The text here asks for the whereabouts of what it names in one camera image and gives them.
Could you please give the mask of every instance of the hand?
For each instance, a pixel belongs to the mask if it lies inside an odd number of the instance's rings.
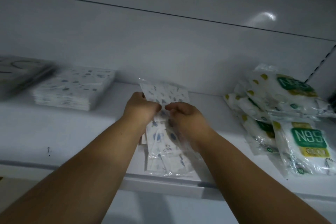
[[[165,107],[177,127],[189,141],[195,151],[199,151],[201,144],[214,132],[208,125],[202,113],[193,105],[176,102]]]
[[[160,104],[147,101],[142,92],[134,92],[126,104],[123,117],[147,125],[161,108]]]

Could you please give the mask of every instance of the forearm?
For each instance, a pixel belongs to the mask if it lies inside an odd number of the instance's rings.
[[[121,118],[0,215],[1,223],[94,223],[102,220],[143,132]]]
[[[240,224],[329,223],[214,131],[203,141],[200,153]]]

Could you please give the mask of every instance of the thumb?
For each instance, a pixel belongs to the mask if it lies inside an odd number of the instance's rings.
[[[177,111],[176,109],[171,109],[170,110],[170,116],[177,122],[181,122],[182,119],[184,118],[184,114],[180,113],[179,111]]]

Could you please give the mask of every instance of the person's left arm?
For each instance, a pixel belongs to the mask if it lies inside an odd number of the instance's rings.
[[[161,109],[136,92],[124,115],[0,214],[0,223],[100,223],[146,125]]]

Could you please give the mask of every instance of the shelf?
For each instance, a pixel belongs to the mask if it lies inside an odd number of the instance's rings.
[[[140,90],[137,85],[114,83],[100,105],[90,112],[35,105],[28,91],[1,102],[0,175],[24,178],[20,176],[31,171],[38,173],[36,179],[42,179],[120,118],[127,100]],[[245,142],[244,129],[222,97],[190,93],[190,101],[212,128],[291,191],[305,198],[336,198],[336,176],[284,178],[267,156],[254,156]],[[206,167],[198,167],[191,177],[162,178],[145,175],[144,166],[145,153],[138,146],[121,188],[220,198]]]

